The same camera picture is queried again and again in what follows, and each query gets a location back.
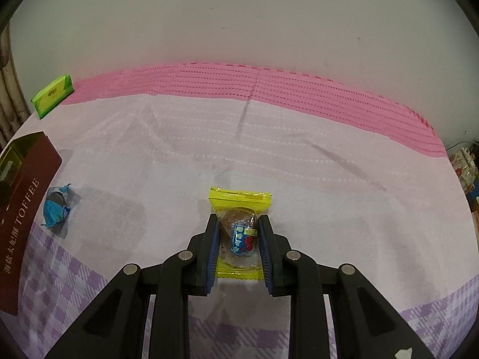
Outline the cluttered shelf items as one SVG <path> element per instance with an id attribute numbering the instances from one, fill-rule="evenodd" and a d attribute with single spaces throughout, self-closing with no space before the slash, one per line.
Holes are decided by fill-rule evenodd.
<path id="1" fill-rule="evenodd" d="M 472 212 L 478 211 L 478 166 L 475 159 L 474 154 L 465 147 L 449 156 Z"/>

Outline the blue triangular candy packet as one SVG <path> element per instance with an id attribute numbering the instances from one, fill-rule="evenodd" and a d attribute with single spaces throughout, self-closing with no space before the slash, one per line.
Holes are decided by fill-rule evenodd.
<path id="1" fill-rule="evenodd" d="M 63 186 L 52 186 L 46 192 L 42 208 L 41 226 L 53 235 L 65 239 L 68 234 L 68 222 L 72 211 L 80 202 L 81 196 L 71 183 Z"/>

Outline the yellow date candy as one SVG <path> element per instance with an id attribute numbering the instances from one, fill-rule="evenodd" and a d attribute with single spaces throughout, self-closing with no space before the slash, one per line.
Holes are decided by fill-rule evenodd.
<path id="1" fill-rule="evenodd" d="M 219 220 L 220 230 L 216 276 L 221 279 L 261 280 L 258 220 L 269 210 L 272 194 L 212 187 L 209 201 Z"/>

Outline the pink purple checked tablecloth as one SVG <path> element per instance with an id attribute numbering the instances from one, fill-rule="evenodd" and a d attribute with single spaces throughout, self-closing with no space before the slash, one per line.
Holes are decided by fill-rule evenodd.
<path id="1" fill-rule="evenodd" d="M 455 170 L 432 126 L 381 96 L 315 76 L 241 65 L 145 67 L 77 82 L 21 135 L 63 159 L 76 201 L 55 235 L 28 239 L 19 313 L 3 321 L 43 358 L 127 263 L 184 249 L 211 187 L 268 192 L 275 232 L 332 267 L 351 263 L 436 358 L 478 311 L 478 246 Z"/>

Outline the green tissue pack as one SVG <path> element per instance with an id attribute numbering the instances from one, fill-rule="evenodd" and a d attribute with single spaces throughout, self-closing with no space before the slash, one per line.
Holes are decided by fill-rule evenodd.
<path id="1" fill-rule="evenodd" d="M 63 100 L 74 92 L 72 78 L 69 74 L 64 74 L 52 81 L 46 87 L 42 88 L 31 102 L 37 113 L 38 119 L 43 119 Z"/>

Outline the gold toffee tin box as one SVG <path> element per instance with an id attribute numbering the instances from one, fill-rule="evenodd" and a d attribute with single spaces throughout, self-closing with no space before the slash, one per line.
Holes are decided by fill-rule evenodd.
<path id="1" fill-rule="evenodd" d="M 43 131 L 10 141 L 1 154 L 1 311 L 17 315 L 19 280 L 32 223 L 62 158 Z"/>

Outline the beige patterned curtain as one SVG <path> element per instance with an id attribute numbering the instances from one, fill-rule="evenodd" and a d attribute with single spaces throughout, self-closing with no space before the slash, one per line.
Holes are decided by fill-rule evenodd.
<path id="1" fill-rule="evenodd" d="M 16 74 L 9 24 L 1 32 L 0 63 L 0 141 L 4 148 L 31 115 Z"/>

